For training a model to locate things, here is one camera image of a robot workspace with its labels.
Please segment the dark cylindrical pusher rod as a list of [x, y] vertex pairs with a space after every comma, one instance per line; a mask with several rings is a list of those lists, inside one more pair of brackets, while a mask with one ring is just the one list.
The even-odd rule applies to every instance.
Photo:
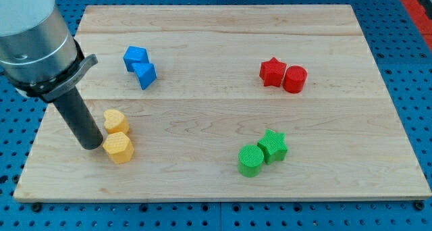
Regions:
[[103, 135], [76, 87], [53, 104], [84, 149], [96, 149], [102, 144]]

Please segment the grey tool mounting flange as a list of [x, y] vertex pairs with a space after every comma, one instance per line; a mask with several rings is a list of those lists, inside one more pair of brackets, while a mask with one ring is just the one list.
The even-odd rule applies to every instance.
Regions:
[[14, 78], [11, 72], [5, 70], [5, 77], [18, 90], [23, 91], [25, 97], [38, 97], [45, 103], [51, 103], [56, 98], [72, 90], [83, 79], [85, 73], [98, 63], [95, 54], [85, 57], [80, 45], [74, 40], [77, 48], [77, 56], [74, 62], [63, 72], [49, 80], [41, 82], [23, 82]]

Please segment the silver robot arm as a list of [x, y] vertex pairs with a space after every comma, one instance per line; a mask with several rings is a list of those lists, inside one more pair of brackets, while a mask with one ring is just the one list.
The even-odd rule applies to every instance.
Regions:
[[103, 142], [77, 83], [98, 62], [85, 56], [55, 0], [1, 0], [1, 68], [23, 95], [53, 103], [84, 149]]

